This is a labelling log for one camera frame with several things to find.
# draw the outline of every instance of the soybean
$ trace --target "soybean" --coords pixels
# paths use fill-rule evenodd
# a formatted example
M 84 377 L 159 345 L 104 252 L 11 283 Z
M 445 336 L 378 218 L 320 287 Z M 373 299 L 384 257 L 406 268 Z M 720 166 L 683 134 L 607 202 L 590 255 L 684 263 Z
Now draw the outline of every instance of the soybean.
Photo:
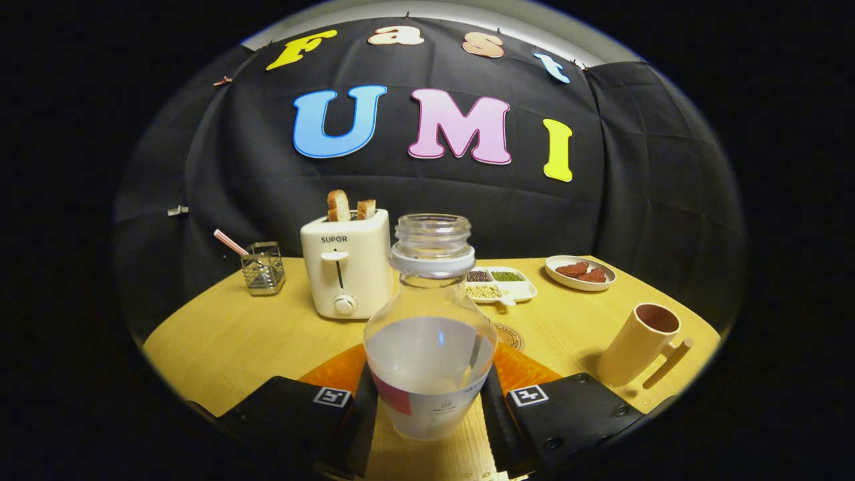
M 502 293 L 494 286 L 466 286 L 466 294 L 479 299 L 495 299 L 502 297 Z

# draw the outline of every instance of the white divided tray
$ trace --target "white divided tray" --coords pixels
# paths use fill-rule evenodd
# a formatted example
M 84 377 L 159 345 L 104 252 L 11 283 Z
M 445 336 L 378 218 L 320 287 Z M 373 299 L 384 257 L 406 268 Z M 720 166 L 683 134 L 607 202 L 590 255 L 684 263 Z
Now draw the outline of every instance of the white divided tray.
M 486 272 L 490 278 L 490 281 L 473 282 L 467 280 L 467 291 L 469 291 L 469 287 L 476 288 L 479 286 L 493 286 L 498 289 L 500 293 L 502 293 L 505 301 L 512 301 L 511 304 L 515 302 L 523 302 L 524 300 L 529 300 L 535 295 L 537 295 L 537 288 L 534 286 L 534 284 L 532 284 L 531 281 L 529 281 L 528 278 L 525 277 L 525 275 L 523 275 L 519 270 L 516 270 L 512 267 L 475 267 L 474 269 L 472 269 L 472 272 Z M 493 272 L 510 272 L 512 274 L 516 274 L 522 280 L 497 281 L 492 276 Z M 502 301 L 499 297 L 475 297 L 471 294 L 469 295 L 469 298 L 479 304 L 491 304 L 493 302 Z

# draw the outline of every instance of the toaster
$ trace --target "toaster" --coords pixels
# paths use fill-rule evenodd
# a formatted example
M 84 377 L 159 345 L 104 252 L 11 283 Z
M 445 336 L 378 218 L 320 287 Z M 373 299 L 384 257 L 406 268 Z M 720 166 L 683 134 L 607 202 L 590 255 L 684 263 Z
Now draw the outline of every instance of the toaster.
M 367 319 L 392 298 L 389 212 L 370 219 L 305 224 L 300 242 L 315 309 L 326 318 Z

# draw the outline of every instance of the yellow letter f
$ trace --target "yellow letter f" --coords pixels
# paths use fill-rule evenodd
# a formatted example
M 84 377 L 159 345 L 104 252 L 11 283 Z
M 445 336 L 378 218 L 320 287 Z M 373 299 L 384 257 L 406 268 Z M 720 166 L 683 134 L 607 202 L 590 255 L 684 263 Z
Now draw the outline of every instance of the yellow letter f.
M 321 44 L 321 39 L 330 39 L 335 37 L 336 33 L 338 32 L 335 30 L 327 30 L 326 32 L 315 33 L 308 37 L 288 42 L 285 44 L 285 49 L 282 51 L 282 55 L 276 59 L 276 62 L 268 65 L 267 70 L 273 70 L 274 68 L 287 65 L 288 63 L 296 62 L 303 58 L 303 56 L 300 55 L 300 52 L 314 50 L 315 47 Z

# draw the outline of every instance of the glass bottle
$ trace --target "glass bottle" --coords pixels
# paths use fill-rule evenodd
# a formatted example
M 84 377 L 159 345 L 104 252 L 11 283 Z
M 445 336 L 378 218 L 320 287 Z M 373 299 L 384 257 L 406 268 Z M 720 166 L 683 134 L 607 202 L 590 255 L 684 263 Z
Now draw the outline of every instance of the glass bottle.
M 466 295 L 466 275 L 475 267 L 470 230 L 460 216 L 400 217 L 389 258 L 400 287 L 365 325 L 371 375 L 406 437 L 450 435 L 492 366 L 496 329 Z

